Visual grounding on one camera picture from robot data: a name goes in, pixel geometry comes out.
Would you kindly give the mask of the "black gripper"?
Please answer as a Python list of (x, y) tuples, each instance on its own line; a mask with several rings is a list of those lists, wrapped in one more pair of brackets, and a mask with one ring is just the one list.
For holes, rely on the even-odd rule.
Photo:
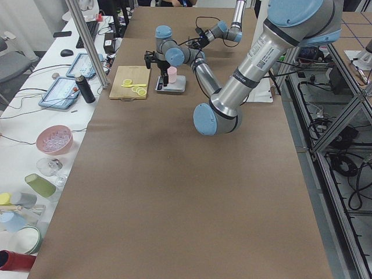
[(160, 58), (158, 58), (157, 53), (155, 51), (153, 52), (145, 51), (144, 61), (147, 69), (151, 68), (152, 63), (156, 63), (162, 75), (163, 86), (167, 87), (169, 83), (169, 75), (167, 72), (168, 68), (170, 67), (169, 62), (167, 60), (161, 60)]
[(188, 39), (185, 43), (188, 48), (203, 49), (212, 42), (212, 32), (210, 29), (203, 30), (200, 27), (196, 27), (195, 31), (199, 37)]

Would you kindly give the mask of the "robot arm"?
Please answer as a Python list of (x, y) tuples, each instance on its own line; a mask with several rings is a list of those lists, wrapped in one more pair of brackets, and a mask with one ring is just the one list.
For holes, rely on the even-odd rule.
[[(201, 50), (208, 46), (216, 39), (222, 39), (227, 47), (237, 46), (242, 39), (242, 19), (246, 9), (246, 1), (236, 1), (235, 11), (230, 26), (217, 17), (198, 16), (195, 20), (195, 31), (198, 34), (197, 38), (187, 39), (186, 46), (192, 49)], [(216, 19), (217, 23), (211, 27), (203, 29), (198, 25), (199, 19)]]
[(200, 134), (227, 134), (242, 122), (240, 106), (280, 56), (290, 48), (330, 44), (341, 34), (343, 1), (269, 1), (263, 31), (225, 85), (220, 85), (199, 47), (183, 47), (169, 26), (155, 31), (156, 50), (146, 52), (145, 63), (160, 68), (163, 85), (169, 67), (189, 65), (209, 97), (193, 114)]

